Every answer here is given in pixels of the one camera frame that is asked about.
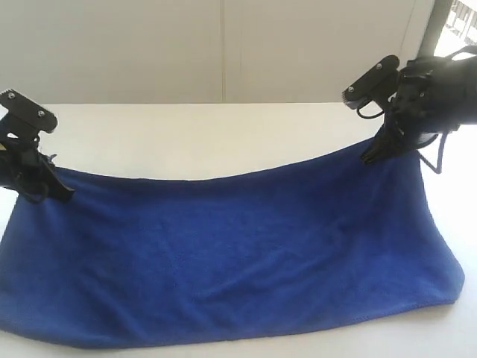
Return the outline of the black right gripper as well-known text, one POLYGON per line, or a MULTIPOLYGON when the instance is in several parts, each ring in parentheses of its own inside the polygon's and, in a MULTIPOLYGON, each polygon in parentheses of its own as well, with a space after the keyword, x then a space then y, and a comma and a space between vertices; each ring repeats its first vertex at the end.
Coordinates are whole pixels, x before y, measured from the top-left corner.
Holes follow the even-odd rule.
POLYGON ((415 59, 399 72, 396 96, 381 128, 360 160, 373 164, 419 149, 440 134, 459 129, 462 118, 461 62, 415 59))

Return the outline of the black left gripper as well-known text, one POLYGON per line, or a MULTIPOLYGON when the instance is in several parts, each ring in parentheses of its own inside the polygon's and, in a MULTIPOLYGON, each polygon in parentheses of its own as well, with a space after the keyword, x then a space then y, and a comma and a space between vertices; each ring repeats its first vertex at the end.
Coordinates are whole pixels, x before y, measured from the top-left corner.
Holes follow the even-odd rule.
POLYGON ((51 159, 38 151, 39 132, 14 115, 1 119, 1 187, 33 204, 46 198, 68 202, 75 191, 57 176, 51 159))

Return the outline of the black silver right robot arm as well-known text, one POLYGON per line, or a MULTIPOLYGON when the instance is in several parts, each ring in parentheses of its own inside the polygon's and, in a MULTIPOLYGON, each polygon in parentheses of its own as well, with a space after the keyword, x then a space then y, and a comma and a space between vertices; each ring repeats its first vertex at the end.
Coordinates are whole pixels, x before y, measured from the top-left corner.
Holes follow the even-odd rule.
POLYGON ((389 91, 377 92, 384 121, 361 154, 366 164, 431 145, 440 138, 435 172, 441 171, 447 136, 476 123, 476 46, 445 57, 419 57, 398 71, 389 91))

